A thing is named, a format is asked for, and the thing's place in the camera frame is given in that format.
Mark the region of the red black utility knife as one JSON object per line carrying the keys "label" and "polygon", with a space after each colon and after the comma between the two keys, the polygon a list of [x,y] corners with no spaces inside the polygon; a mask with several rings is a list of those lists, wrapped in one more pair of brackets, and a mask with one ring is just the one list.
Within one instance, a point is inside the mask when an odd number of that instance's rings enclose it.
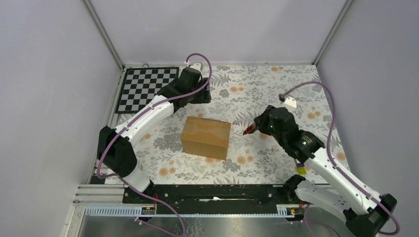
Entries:
{"label": "red black utility knife", "polygon": [[257,127],[256,127],[255,123],[253,123],[252,125],[250,125],[249,127],[247,127],[244,130],[243,135],[253,134],[256,131],[257,131]]}

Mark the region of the brown cardboard express box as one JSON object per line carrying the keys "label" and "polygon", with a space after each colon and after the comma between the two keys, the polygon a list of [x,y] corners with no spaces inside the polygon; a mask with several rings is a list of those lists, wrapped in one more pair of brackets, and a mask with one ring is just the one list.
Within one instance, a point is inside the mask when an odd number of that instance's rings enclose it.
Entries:
{"label": "brown cardboard express box", "polygon": [[231,123],[189,116],[180,140],[190,155],[225,160],[227,158]]}

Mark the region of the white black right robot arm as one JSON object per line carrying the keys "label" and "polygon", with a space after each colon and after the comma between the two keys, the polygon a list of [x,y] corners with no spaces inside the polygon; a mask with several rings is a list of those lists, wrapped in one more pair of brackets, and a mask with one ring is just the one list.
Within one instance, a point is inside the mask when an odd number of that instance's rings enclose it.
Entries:
{"label": "white black right robot arm", "polygon": [[316,135],[299,129],[286,107],[268,106],[244,133],[255,131],[272,136],[288,156],[310,167],[335,190],[330,192],[294,175],[283,190],[287,202],[301,200],[324,209],[342,220],[356,237],[376,236],[393,216],[395,197],[381,195],[342,166]]}

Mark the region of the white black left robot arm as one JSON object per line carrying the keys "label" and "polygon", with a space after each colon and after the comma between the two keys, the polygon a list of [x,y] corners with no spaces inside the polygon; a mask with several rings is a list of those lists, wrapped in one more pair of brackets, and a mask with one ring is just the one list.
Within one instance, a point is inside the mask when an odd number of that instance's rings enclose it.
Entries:
{"label": "white black left robot arm", "polygon": [[114,176],[135,189],[134,196],[142,203],[153,198],[151,180],[138,166],[134,145],[165,118],[188,104],[210,102],[209,78],[201,70],[189,66],[156,95],[138,113],[124,123],[99,132],[98,167],[107,166]]}

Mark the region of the floral patterned table mat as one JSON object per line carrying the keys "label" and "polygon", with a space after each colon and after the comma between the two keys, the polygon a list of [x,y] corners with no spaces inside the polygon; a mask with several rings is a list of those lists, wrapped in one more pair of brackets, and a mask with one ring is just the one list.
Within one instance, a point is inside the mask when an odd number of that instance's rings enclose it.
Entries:
{"label": "floral patterned table mat", "polygon": [[[211,102],[189,104],[154,126],[134,145],[137,166],[155,184],[281,184],[297,173],[294,159],[272,137],[243,131],[290,90],[296,123],[326,142],[332,114],[318,79],[312,65],[215,66]],[[225,160],[184,152],[180,136],[189,116],[231,123]]]}

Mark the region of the black white checkerboard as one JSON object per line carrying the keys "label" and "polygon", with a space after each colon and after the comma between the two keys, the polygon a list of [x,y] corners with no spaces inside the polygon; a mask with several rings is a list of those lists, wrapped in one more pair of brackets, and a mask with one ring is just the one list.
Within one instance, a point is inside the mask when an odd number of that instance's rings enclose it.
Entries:
{"label": "black white checkerboard", "polygon": [[152,101],[157,92],[179,76],[178,67],[127,69],[115,113],[135,114]]}

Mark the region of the green purple toy block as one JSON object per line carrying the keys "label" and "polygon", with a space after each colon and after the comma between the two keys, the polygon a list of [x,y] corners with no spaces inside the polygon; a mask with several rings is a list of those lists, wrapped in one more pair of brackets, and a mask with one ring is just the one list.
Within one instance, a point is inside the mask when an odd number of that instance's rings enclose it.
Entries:
{"label": "green purple toy block", "polygon": [[300,163],[299,161],[296,161],[295,164],[296,164],[296,170],[297,170],[298,175],[306,175],[307,174],[304,163]]}

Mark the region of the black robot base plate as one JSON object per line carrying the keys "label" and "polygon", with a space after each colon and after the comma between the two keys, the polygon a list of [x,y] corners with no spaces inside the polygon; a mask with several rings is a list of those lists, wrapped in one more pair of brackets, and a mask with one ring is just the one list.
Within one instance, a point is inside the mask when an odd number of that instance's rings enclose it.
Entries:
{"label": "black robot base plate", "polygon": [[124,204],[149,204],[158,215],[277,215],[306,205],[282,185],[150,185],[144,195],[125,188]]}

